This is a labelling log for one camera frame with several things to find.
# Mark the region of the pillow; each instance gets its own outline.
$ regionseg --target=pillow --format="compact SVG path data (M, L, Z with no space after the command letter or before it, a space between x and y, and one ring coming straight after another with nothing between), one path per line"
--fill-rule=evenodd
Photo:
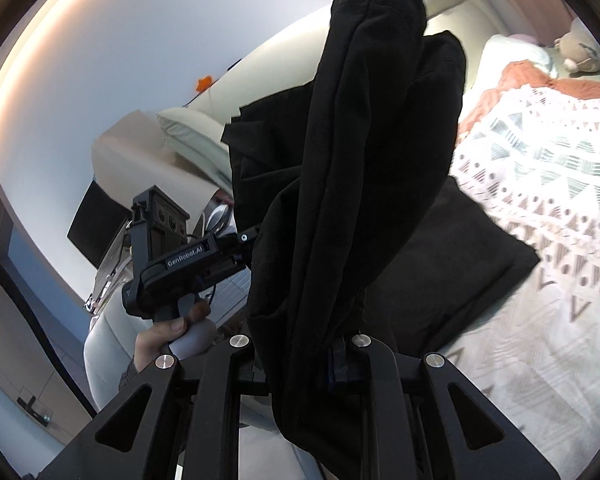
M536 68L555 78L558 75L554 60L540 46L516 38L492 36L484 45L473 90L483 92L496 88L504 67L512 61L528 59Z
M168 108L157 117L165 143L231 194L229 148L220 141L224 124L190 108Z

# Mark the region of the black screen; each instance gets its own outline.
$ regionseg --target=black screen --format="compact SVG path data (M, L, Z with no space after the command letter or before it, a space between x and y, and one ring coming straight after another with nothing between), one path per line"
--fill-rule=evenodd
M67 237L95 267L99 267L123 222L131 211L111 199L92 182L84 195Z

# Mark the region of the stuffed animal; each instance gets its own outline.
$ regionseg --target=stuffed animal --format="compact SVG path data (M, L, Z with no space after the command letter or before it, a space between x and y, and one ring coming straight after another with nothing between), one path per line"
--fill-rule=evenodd
M573 74L600 70L600 44L580 18L573 20L569 32L555 40L555 47L564 57L567 72Z

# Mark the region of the black cloth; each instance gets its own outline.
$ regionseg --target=black cloth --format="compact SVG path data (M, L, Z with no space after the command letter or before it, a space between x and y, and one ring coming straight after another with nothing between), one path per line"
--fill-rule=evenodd
M398 255L366 288L361 329L422 357L452 341L538 264L449 176Z
M422 0L334 0L314 81L222 138L238 228L262 222L248 325L276 423L341 480L359 477L360 409L314 388L325 350L432 205L456 138L464 52L425 27Z

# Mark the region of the person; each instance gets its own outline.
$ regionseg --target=person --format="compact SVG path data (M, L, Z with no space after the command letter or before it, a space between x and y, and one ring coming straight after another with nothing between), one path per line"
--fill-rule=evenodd
M120 377L118 390L126 386L148 364L155 361L162 354L161 349L164 345L175 341L187 331L189 325L205 319L209 313L211 313L211 307L209 307L208 301L201 300L191 307L186 316L154 323L148 329L138 333L134 346L134 357Z

